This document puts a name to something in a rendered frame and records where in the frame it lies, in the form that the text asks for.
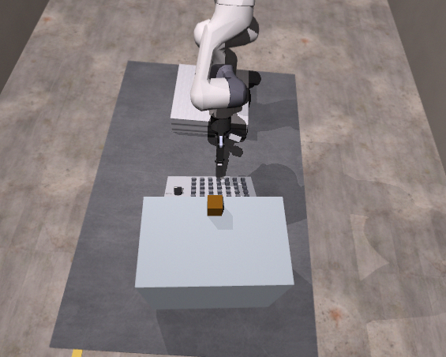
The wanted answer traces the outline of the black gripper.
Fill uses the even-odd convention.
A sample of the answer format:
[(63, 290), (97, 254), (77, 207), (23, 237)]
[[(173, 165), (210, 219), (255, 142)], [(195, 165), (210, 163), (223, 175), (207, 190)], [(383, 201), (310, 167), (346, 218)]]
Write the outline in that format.
[[(229, 118), (213, 118), (211, 116), (211, 130), (215, 131), (216, 137), (216, 178), (223, 177), (223, 158), (226, 133), (230, 130), (231, 116)], [(218, 136), (219, 132), (219, 136)], [(219, 138), (219, 140), (218, 140)]]

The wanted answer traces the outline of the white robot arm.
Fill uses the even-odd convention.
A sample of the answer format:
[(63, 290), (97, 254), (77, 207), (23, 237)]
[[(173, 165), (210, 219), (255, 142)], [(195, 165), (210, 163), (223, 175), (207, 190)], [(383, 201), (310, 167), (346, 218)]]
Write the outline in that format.
[(253, 17), (255, 0), (214, 2), (212, 19), (194, 29), (199, 53), (190, 98), (199, 111), (209, 110), (213, 118), (229, 118), (242, 111), (247, 99), (247, 87), (236, 76), (237, 56), (229, 48), (254, 42), (259, 24)]

